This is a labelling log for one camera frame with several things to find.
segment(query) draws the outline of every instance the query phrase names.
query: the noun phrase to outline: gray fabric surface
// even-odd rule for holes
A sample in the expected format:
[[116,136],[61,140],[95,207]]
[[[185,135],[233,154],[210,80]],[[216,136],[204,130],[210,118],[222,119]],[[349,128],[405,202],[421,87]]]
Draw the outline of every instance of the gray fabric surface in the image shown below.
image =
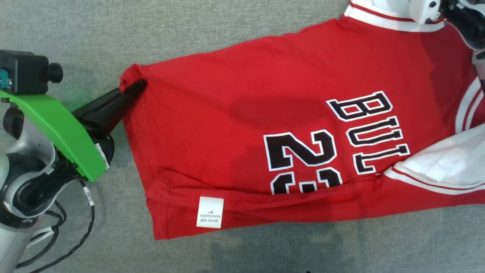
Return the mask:
[[[117,86],[132,63],[212,51],[338,17],[347,0],[0,0],[0,49],[63,65],[50,95],[68,109]],[[354,222],[278,223],[154,241],[144,192],[122,125],[112,168],[90,185],[93,232],[48,273],[485,272],[484,208],[464,206]],[[0,152],[13,142],[0,135]],[[59,201],[68,220],[52,250],[23,273],[79,242],[89,204],[79,185]],[[28,249],[24,259],[45,244]]]

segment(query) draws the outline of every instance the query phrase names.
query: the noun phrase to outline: red stripe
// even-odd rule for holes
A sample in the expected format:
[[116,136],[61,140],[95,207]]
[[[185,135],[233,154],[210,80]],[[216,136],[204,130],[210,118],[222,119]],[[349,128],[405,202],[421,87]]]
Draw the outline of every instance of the red stripe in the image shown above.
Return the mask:
[[478,98],[478,95],[480,95],[480,92],[482,91],[482,88],[480,87],[477,91],[477,93],[475,94],[475,96],[473,96],[473,99],[471,100],[471,103],[470,105],[468,105],[468,108],[467,108],[467,112],[465,113],[465,120],[463,121],[463,125],[461,126],[461,130],[464,131],[465,130],[465,127],[467,125],[467,120],[468,118],[471,118],[473,119],[473,116],[469,117],[470,115],[470,110],[471,110],[471,107],[473,106],[473,104],[475,103],[475,101],[477,100]]
[[443,188],[443,189],[451,189],[451,190],[469,190],[469,189],[478,188],[478,187],[483,186],[485,184],[485,183],[482,183],[482,184],[480,184],[478,186],[475,186],[475,187],[472,187],[472,188],[450,188],[450,187],[445,187],[445,186],[436,186],[436,185],[432,185],[432,184],[426,183],[426,182],[424,182],[422,180],[418,180],[415,177],[413,177],[413,176],[411,176],[411,175],[409,175],[409,174],[407,174],[405,172],[399,171],[399,170],[397,170],[394,167],[392,167],[392,170],[395,171],[395,172],[397,172],[398,174],[405,175],[405,176],[411,178],[412,180],[414,180],[416,182],[420,182],[421,184],[425,184],[425,185],[428,185],[428,186],[431,186],[431,187],[435,187],[435,188]]
[[[368,8],[364,8],[363,6],[359,6],[359,5],[354,4],[352,2],[350,2],[349,5],[351,7],[354,7],[356,9],[359,9],[361,11],[365,11],[367,13],[370,13],[370,14],[373,14],[375,16],[379,16],[379,17],[382,17],[382,18],[385,18],[385,19],[394,20],[394,21],[401,21],[401,22],[414,22],[414,20],[411,19],[411,18],[393,17],[393,16],[385,15],[385,14],[382,14],[382,13],[378,13],[377,11],[373,11],[373,10],[370,10]],[[434,24],[439,24],[439,23],[441,23],[440,20],[438,20],[438,21],[432,21],[429,24],[434,25]]]

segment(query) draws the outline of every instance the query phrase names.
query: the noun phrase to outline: striped collar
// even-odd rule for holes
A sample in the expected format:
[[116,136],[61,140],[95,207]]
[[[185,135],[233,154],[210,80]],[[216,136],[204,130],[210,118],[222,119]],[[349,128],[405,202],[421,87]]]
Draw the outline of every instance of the striped collar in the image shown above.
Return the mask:
[[370,0],[351,0],[343,15],[370,25],[404,32],[433,32],[445,26],[441,21],[419,25],[407,14],[379,9],[372,6],[370,2]]

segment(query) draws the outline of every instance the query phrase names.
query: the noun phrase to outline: green plastic bracket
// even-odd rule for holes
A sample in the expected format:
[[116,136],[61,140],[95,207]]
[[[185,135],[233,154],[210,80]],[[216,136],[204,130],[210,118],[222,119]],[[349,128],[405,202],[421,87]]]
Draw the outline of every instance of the green plastic bracket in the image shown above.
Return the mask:
[[55,147],[89,181],[96,181],[106,165],[93,141],[77,119],[61,104],[48,95],[15,96],[0,89],[0,98],[8,98],[48,137]]

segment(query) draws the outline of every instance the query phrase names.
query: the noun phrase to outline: red jersey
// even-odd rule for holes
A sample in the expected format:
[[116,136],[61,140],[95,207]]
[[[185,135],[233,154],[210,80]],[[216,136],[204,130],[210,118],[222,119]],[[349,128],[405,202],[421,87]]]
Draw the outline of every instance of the red jersey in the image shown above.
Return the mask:
[[484,122],[471,50],[442,22],[356,2],[295,34],[123,74],[122,90],[148,81],[125,126],[156,239],[215,230],[196,226],[201,197],[224,200],[223,229],[483,203],[383,174]]

